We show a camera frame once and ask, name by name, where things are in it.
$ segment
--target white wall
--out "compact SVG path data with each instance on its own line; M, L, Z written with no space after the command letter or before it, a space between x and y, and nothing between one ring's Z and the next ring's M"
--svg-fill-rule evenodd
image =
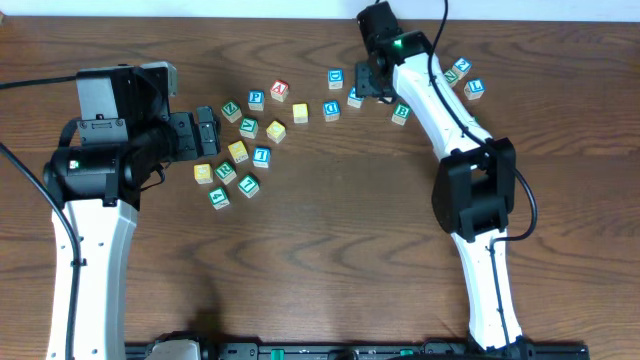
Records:
M2 0L7 15L352 19L372 0ZM390 0L400 19L439 19L443 0ZM640 0L450 0L451 19L640 21Z

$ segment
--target toy block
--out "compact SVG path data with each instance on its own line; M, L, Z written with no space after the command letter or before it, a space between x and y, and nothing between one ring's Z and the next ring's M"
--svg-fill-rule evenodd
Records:
M351 91L349 91L349 97L347 98L347 105L353 106L355 108L360 108L362 106L362 102L364 98L359 98L356 96L356 87L352 87Z
M223 207L231 204L227 197L227 193L225 193L224 189L221 187L214 189L209 193L209 200L211 200L211 205L213 205L216 210L222 209Z
M222 114L224 114L224 117L226 117L231 123L234 123L242 117L240 106L238 106L234 101L229 101L222 106Z
M484 94L484 83L480 79L471 80L464 86L464 95L469 100L479 99Z
M458 80L460 80L458 78L458 75L456 75L456 73L453 72L453 70L451 69L444 72L444 78L447 80L449 87L456 86L456 84L458 83Z
M271 160L271 150L267 148L256 148L253 151L253 165L255 167L269 167L269 160Z
M244 118L240 123L240 135L249 138L255 139L256 135L258 135L258 120Z
M309 122L309 109L307 104L293 105L293 123L303 124Z
M337 101L327 101L323 107L325 121L336 121L340 119L340 105L338 105Z
M244 147L242 141L237 141L229 145L229 152L231 153L233 161L235 161L236 164L241 163L249 158L249 154L247 154L247 148Z
M407 105L400 104L396 106L396 109L393 111L393 116L391 117L391 121L398 125L404 125L409 118L409 114L411 114L411 108Z
M211 171L211 165L195 165L193 167L193 177L196 178L198 184L211 184L213 182L213 171Z
M236 178L236 171L225 161L216 168L216 175L218 175L225 185L228 185L231 180Z
M343 82L342 69L329 70L329 89L342 89Z
M264 111L264 92L260 90L249 91L249 109Z
M280 102L284 102L287 95L289 95L289 85L284 81L276 80L271 87L271 97Z
M460 58L453 64L451 70L458 75L458 79L460 80L471 70L471 62L465 58Z
M248 198L251 198L255 195L258 190L260 190L260 186L256 179L251 177L251 175L247 175L238 183L238 188L240 191L245 194Z
M280 124L276 120L274 120L271 125L267 128L267 137L276 144L279 144L282 139L284 139L285 135L287 135L287 130L284 125Z

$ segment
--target wooden table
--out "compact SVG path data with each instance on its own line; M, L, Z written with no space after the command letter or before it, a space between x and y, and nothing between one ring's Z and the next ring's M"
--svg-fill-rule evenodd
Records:
M436 22L403 22L430 36ZM443 67L459 56L487 91L469 109L508 136L540 205L534 236L509 247L520 324L535 341L584 340L592 359L640 356L640 30L631 24L451 22ZM434 218L437 162L413 116L367 100L346 106L365 58L355 21L6 18L0 81L63 76L89 67L168 60L179 72L173 111L228 98L259 119L250 148L271 145L271 168L249 162L253 199L229 186L215 211L174 164L142 197L127 277L126 338L174 330L268 342L423 341L466 336L460 259ZM330 67L345 88L327 89ZM247 111L250 89L276 79L291 93ZM463 84L457 86L461 93ZM321 103L342 115L325 123ZM294 125L291 104L310 106ZM0 140L36 173L62 126L79 115L75 84L3 91ZM264 129L287 126L280 145ZM222 145L240 139L223 120ZM209 161L216 165L225 152ZM55 248L51 210L0 160L0 357L42 358L49 337ZM528 224L518 189L512 233Z

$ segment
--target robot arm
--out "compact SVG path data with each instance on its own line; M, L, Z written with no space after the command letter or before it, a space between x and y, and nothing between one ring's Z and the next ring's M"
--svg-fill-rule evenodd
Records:
M505 333L500 317L490 243L506 236L507 214L513 209L515 179L499 165L515 162L508 139L493 141L466 111L446 82L434 54L429 79L428 53L431 46L420 32L403 33L388 3L369 6L358 15L358 24L369 52L369 61L356 65L357 96L402 97L425 129L440 167L432 195L436 218L450 233L458 248L469 295L469 330L483 349L501 348ZM451 109L469 131L490 142L502 155L492 159L465 136L436 95L438 86ZM472 171L482 170L481 178ZM497 282L502 311L513 343L522 335L516 319L507 275L505 243L494 246Z
M164 162L195 160L220 151L220 122L209 107L171 113L176 70L169 63L88 69L76 76L82 110L45 166L44 179L80 239L73 356L125 359L127 259L137 225L142 185ZM77 128L82 146L69 147ZM54 214L57 266L47 358L66 359L71 296L71 240Z
M458 97L453 93L440 69L437 57L433 59L433 74L436 85L430 84L427 71L427 54L422 53L405 59L405 63L395 66L393 71L393 88L413 109L420 120L420 124L427 132L433 151L438 160L442 160L455 150L462 153L477 149L477 143L464 136L462 130L451 118L451 115L436 96L433 86L439 86L451 108L469 130L481 139L489 139L491 135L481 128L471 115L465 110ZM505 344L502 321L497 311L498 302L493 278L493 268L488 248L491 240L505 237L506 229L492 229L475 234L471 241L453 232L451 236L460 252L464 269L469 304L471 306L469 330L475 341L483 349L501 348ZM496 265L498 271L499 288L502 296L503 310L511 343L522 335L518 325L507 275L505 243L495 245Z

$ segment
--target black cable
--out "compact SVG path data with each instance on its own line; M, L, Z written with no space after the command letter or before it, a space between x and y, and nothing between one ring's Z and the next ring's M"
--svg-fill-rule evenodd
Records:
M485 143L484 141L479 139L477 136L472 134L469 131L469 128L467 126L465 126L460 121L460 119L458 119L458 116L451 109L451 107L447 103L446 99L444 98L444 96L440 92L440 88L438 87L438 83L436 81L436 77L433 75L433 69L432 69L433 54L435 54L436 46L438 45L438 41L440 40L440 36L442 35L442 31L444 30L444 26L445 26L445 24L447 22L448 14L449 14L449 1L448 0L444 0L444 16L442 17L442 22L440 22L440 28L438 29L438 33L437 33L437 35L436 35L436 37L435 37L435 39L433 41L433 46L431 47L431 53L429 54L429 60L428 60L428 63L427 63L428 72L429 72L429 80L431 81L431 84L433 84L433 89L435 90L436 95L438 96L438 98L442 102L442 105L447 109L447 111L449 112L449 115L451 115L451 117L453 118L453 121L455 121L455 123L458 125L458 127L460 127L460 129L462 130L462 133L464 135L468 136L471 140L476 142L478 145L480 145L480 147L483 150L485 150L489 155L491 155L491 156L493 156L495 158L499 158L501 155L491 145ZM505 241L505 242L520 241L520 240L524 240L524 239L528 238L533 233L533 231L535 230L536 224L538 222L538 205L536 203L535 196L533 195L533 191L531 190L531 187L527 183L527 180L520 173L520 171L518 171L518 169L516 169L515 165L511 164L508 161L499 161L497 163L498 164L504 164L503 166L505 166L509 171L511 171L514 174L514 176L518 179L518 181L522 185L522 188L524 189L525 193L527 194L527 198L529 199L529 205L531 207L531 222L529 223L529 228L524 233L522 233L521 235L518 235L518 236L507 236L507 237L493 239L489 244L489 248L487 249L487 250L489 250L489 255L491 257L491 265L492 265L492 268L493 268L493 280L495 282L496 296L497 296L497 300L498 300L498 309L497 309L497 311L500 313L500 321L502 322L502 328L504 330L504 336L505 336L505 344L506 344L505 347L506 347L507 352L508 352L509 351L508 348L509 348L509 344L510 344L509 333L507 331L506 320L505 320L505 317L504 317L504 310L502 308L502 296L501 296L501 293L500 293L500 285L498 283L498 271L497 271L497 268L496 268L497 266L496 266L496 260L495 260L495 248L494 248L494 245L495 245L495 243L497 243L499 241Z
M73 231L69 220L64 216L62 210L56 205L53 197L42 185L42 183L33 175L33 173L27 168L2 142L0 142L0 153L6 156L7 159L24 175L32 184L36 187L42 196L47 200L53 212L60 218L60 222L67 231L69 240L71 240L71 250L73 252L73 262L70 266L73 267L73 273L71 277L71 297L69 299L69 316L67 318L67 336L65 343L65 354L67 360L73 359L73 338L76 322L76 304L78 302L78 284L80 280L80 267L82 266L82 259L80 255L80 241L76 233Z
M75 79L76 79L76 76L72 75L72 76L63 76L59 78L16 81L12 83L0 83L0 90L12 89L12 88L23 87L23 86L31 86L31 85L58 84L62 82L73 81Z

